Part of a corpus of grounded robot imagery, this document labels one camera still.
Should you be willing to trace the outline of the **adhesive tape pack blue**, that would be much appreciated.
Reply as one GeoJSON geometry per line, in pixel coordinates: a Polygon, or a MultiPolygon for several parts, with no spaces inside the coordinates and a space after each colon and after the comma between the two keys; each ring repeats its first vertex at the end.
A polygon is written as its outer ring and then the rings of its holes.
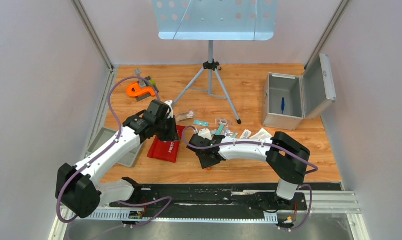
{"type": "Polygon", "coordinates": [[[229,138],[236,138],[238,136],[237,132],[231,131],[230,129],[228,129],[223,124],[220,124],[218,129],[211,130],[210,134],[212,136],[214,136],[214,135],[223,135],[223,136],[229,137],[229,138]]]}

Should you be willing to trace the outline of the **red first aid pouch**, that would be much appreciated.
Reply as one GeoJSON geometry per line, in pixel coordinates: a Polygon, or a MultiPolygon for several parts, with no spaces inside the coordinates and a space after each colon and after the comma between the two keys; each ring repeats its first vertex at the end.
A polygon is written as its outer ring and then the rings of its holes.
{"type": "Polygon", "coordinates": [[[161,141],[156,136],[148,151],[147,157],[151,159],[176,163],[181,141],[161,141]]]}

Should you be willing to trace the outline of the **tape roll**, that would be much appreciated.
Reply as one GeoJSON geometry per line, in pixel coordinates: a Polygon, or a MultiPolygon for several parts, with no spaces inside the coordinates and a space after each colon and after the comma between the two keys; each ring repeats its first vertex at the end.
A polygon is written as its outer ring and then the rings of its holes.
{"type": "Polygon", "coordinates": [[[216,118],[215,123],[217,126],[224,126],[224,127],[229,127],[232,125],[232,122],[226,118],[216,118]]]}

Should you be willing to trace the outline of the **blue plastic tweezers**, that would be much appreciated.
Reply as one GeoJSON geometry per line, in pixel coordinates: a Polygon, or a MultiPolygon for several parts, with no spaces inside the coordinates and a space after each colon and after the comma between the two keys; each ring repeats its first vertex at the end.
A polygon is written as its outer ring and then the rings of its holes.
{"type": "Polygon", "coordinates": [[[285,98],[282,97],[282,98],[281,98],[281,114],[282,114],[282,115],[285,113],[285,107],[286,107],[285,98]]]}

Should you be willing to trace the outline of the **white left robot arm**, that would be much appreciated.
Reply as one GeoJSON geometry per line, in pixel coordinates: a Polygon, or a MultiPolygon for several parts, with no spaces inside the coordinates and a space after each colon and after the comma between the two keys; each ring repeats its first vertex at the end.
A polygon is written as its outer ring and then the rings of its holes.
{"type": "Polygon", "coordinates": [[[128,117],[119,130],[98,150],[75,165],[63,164],[57,172],[55,197],[76,217],[89,217],[99,206],[124,201],[138,206],[142,193],[128,177],[100,183],[104,175],[127,153],[147,139],[157,137],[162,142],[179,141],[174,102],[152,100],[146,110],[128,117]]]}

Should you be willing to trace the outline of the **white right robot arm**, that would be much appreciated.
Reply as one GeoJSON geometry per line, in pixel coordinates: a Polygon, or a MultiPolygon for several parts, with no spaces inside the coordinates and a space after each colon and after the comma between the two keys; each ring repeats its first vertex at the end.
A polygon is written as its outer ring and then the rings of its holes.
{"type": "Polygon", "coordinates": [[[309,163],[311,151],[281,131],[267,139],[236,139],[224,135],[206,138],[198,133],[191,137],[187,148],[196,154],[203,169],[234,159],[267,163],[279,176],[274,201],[281,209],[294,203],[295,192],[304,183],[305,176],[318,170],[309,163]]]}

